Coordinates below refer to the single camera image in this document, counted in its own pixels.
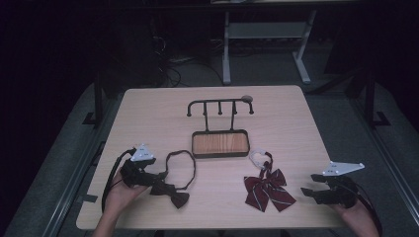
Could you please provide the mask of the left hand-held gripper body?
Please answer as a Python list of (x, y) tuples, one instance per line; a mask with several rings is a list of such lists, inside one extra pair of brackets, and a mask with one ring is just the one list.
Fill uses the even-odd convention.
[(134, 186), (150, 187), (157, 180), (157, 174), (147, 173), (145, 168), (156, 161), (154, 154), (145, 144), (139, 145), (128, 152), (131, 157), (126, 159), (120, 172), (124, 183), (132, 188)]

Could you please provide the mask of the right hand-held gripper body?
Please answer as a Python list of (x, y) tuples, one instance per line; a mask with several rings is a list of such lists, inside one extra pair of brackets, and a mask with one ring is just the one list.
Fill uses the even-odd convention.
[(359, 163), (331, 161), (320, 175), (333, 177), (333, 181), (326, 184), (329, 189), (324, 191), (324, 202), (318, 204), (341, 204), (345, 208), (352, 207), (356, 203), (358, 188), (347, 174), (359, 169)]

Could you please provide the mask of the dark maroon bow tie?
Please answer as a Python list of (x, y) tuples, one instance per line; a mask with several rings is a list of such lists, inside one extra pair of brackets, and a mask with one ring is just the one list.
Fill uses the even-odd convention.
[(177, 209), (182, 208), (189, 201), (190, 194), (187, 193), (187, 189), (188, 189), (189, 185), (192, 183), (192, 181), (195, 179), (196, 174), (197, 174), (196, 158), (188, 150), (178, 150), (178, 151), (170, 152), (167, 155), (166, 160), (165, 160), (165, 171), (168, 171), (168, 174), (169, 174), (169, 160), (173, 156), (177, 156), (177, 155), (180, 155), (180, 154), (188, 154), (189, 157), (191, 158), (192, 162), (193, 162), (193, 175), (192, 175), (192, 178), (190, 179), (190, 181), (184, 187), (181, 187), (181, 188), (177, 188), (173, 184), (168, 184), (166, 182), (166, 179), (164, 181), (163, 180), (156, 180), (154, 182), (154, 184), (151, 186), (151, 188), (152, 188), (155, 184), (164, 183), (165, 184), (165, 189), (166, 189), (166, 194), (164, 196), (169, 197), (171, 202), (173, 203), (173, 205)]

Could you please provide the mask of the black hook rack wooden base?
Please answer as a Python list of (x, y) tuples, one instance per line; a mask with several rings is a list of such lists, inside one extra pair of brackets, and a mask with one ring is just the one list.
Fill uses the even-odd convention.
[[(233, 99), (194, 100), (187, 106), (187, 116), (192, 115), (192, 106), (202, 105), (205, 119), (205, 129), (192, 133), (192, 153), (196, 158), (228, 158), (245, 157), (250, 152), (250, 140), (246, 129), (235, 129), (234, 122), (237, 115), (237, 104), (244, 103), (249, 107), (249, 114), (253, 115), (253, 98), (244, 95)], [(217, 114), (223, 115), (222, 106), (230, 104), (229, 129), (210, 130), (209, 104), (216, 104)]]

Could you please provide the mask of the person's left hand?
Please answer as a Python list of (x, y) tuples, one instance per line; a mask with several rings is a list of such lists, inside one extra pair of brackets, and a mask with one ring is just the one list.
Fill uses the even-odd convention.
[(119, 216), (141, 193), (147, 190), (146, 186), (128, 187), (120, 171), (116, 172), (105, 202), (104, 213)]

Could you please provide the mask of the person's right hand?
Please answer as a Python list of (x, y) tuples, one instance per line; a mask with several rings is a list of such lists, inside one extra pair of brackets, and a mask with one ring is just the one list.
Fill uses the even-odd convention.
[(341, 204), (331, 204), (330, 207), (336, 211), (342, 220), (351, 228), (361, 227), (370, 221), (368, 211), (359, 200), (350, 208), (345, 208)]

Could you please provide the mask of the striped red bow tie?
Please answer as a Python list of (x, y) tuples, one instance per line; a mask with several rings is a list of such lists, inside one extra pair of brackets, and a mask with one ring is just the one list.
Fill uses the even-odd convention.
[(285, 210), (295, 203), (284, 186), (286, 178), (280, 169), (273, 168), (272, 154), (263, 149), (255, 149), (249, 159), (260, 169), (258, 177), (245, 177), (244, 186), (247, 191), (246, 203), (265, 212), (268, 202), (271, 201), (278, 212)]

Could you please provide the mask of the black metal stand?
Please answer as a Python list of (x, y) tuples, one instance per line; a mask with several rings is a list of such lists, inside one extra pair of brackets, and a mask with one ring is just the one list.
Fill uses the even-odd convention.
[(366, 70), (364, 116), (367, 124), (375, 129), (377, 126), (389, 126), (390, 122), (383, 112), (375, 111), (376, 81), (371, 69)]
[(94, 111), (86, 115), (83, 124), (99, 127), (103, 120), (103, 87), (100, 73), (97, 73), (94, 83)]

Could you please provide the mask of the white metal desk frame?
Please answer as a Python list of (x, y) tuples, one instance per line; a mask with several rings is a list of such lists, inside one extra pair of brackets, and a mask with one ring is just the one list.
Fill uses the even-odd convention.
[(229, 41), (230, 40), (271, 40), (300, 39), (298, 50), (293, 52), (293, 61), (303, 84), (310, 84), (311, 79), (303, 62), (303, 55), (309, 40), (317, 11), (312, 10), (305, 22), (278, 23), (231, 23), (229, 13), (225, 14), (222, 54), (222, 83), (231, 84)]

